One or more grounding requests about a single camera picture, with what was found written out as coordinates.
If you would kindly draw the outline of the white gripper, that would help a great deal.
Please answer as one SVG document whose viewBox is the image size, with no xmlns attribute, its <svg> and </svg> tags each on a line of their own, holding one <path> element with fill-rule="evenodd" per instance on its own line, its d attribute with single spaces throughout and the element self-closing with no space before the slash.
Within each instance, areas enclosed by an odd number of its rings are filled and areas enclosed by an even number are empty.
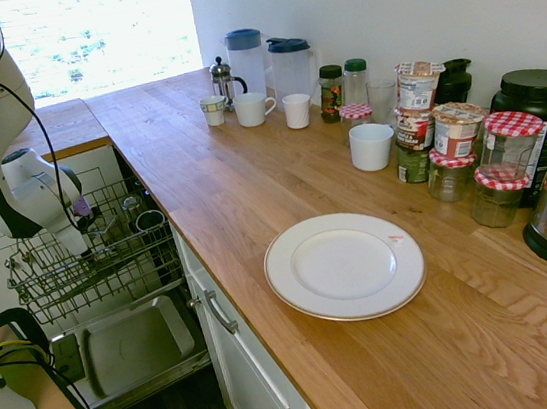
<svg viewBox="0 0 547 409">
<path fill-rule="evenodd" d="M 55 225 L 49 233 L 73 256 L 82 255 L 89 250 L 82 233 L 70 223 Z"/>
</svg>

